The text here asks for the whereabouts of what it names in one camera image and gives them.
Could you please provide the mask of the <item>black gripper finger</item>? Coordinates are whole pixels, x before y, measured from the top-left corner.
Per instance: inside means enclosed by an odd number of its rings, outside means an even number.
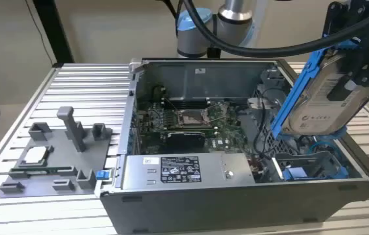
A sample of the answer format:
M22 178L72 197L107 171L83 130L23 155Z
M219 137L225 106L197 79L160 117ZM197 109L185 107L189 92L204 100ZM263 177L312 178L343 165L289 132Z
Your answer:
M328 94L331 101L344 101L357 86L369 88L369 48L347 51L340 72L343 77Z

